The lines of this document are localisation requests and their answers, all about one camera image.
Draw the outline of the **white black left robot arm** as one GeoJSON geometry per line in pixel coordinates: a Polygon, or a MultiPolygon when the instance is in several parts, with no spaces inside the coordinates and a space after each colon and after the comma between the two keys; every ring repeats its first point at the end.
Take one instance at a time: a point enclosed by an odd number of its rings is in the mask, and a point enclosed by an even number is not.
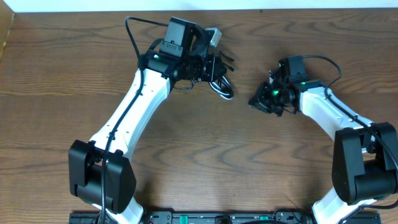
{"type": "Polygon", "coordinates": [[[99,209],[70,217],[71,223],[139,223],[144,209],[134,199],[131,162],[143,130],[178,81],[214,83],[226,73],[220,56],[210,53],[221,39],[217,28],[172,17],[166,29],[165,37],[137,55],[133,83],[106,124],[69,149],[70,192],[99,209]]]}

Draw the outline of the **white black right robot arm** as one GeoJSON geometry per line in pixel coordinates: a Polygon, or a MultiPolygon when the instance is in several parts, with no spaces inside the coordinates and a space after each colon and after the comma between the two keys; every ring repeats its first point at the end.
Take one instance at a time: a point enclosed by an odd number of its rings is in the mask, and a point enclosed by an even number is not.
{"type": "Polygon", "coordinates": [[[306,55],[279,60],[249,100],[250,107],[282,116],[293,108],[316,122],[331,137],[333,187],[297,223],[359,223],[373,217],[364,210],[391,210],[397,203],[376,205],[397,193],[397,131],[375,123],[340,101],[331,84],[313,80],[305,69],[306,55]]]}

